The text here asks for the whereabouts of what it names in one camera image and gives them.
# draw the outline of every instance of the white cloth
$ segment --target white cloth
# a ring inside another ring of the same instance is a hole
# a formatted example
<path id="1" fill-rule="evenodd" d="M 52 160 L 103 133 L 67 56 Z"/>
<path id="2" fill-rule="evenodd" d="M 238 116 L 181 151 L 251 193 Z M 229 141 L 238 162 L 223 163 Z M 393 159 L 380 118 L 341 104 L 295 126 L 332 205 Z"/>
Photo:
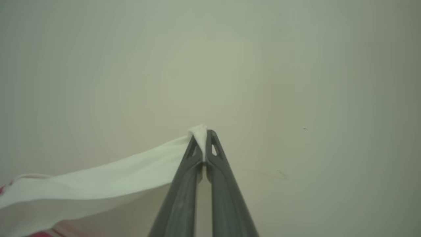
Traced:
<path id="1" fill-rule="evenodd" d="M 207 127 L 99 167 L 56 177 L 20 176 L 0 197 L 0 236 L 22 237 L 62 220 L 101 213 L 172 181 L 193 135 L 205 154 Z"/>

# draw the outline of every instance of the red fabric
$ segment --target red fabric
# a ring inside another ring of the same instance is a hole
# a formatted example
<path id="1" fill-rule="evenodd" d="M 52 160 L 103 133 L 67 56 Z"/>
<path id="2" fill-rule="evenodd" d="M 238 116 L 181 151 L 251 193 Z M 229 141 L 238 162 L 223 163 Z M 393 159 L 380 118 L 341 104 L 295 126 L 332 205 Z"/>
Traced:
<path id="1" fill-rule="evenodd" d="M 45 232 L 38 232 L 36 234 L 31 235 L 30 237 L 52 237 L 52 236 Z"/>
<path id="2" fill-rule="evenodd" d="M 60 235 L 61 237 L 65 237 L 64 235 L 60 234 L 58 231 L 56 231 L 56 230 L 54 230 L 54 229 L 52 229 L 52 231 L 53 231 L 54 233 L 56 233 L 56 234 Z"/>

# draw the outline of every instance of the white wall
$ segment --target white wall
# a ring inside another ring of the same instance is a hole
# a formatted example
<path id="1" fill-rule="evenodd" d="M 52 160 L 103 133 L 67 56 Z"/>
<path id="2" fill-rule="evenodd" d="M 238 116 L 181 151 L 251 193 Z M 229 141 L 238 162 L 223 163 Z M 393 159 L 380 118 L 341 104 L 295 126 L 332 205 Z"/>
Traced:
<path id="1" fill-rule="evenodd" d="M 261 236 L 416 236 L 420 10 L 2 1 L 0 183 L 108 163 L 205 123 Z"/>

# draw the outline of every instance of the red and white cloth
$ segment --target red and white cloth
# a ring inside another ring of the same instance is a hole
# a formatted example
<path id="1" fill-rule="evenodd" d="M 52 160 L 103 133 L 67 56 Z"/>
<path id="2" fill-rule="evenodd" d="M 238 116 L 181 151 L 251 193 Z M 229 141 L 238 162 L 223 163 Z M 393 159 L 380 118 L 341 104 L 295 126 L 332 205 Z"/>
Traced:
<path id="1" fill-rule="evenodd" d="M 117 208 L 170 183 L 192 135 L 205 154 L 207 127 L 199 125 L 188 136 L 110 164 L 55 177 L 15 178 L 1 188 L 0 236 L 86 236 L 83 226 L 64 220 Z"/>

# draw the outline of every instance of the beige wall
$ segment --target beige wall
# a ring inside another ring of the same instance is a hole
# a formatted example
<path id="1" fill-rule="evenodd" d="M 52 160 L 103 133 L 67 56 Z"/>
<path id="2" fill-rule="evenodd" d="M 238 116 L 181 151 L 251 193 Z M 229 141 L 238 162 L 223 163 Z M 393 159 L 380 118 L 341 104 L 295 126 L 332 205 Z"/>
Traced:
<path id="1" fill-rule="evenodd" d="M 108 163 L 205 123 L 262 236 L 416 236 L 420 10 L 2 1 L 0 183 Z"/>

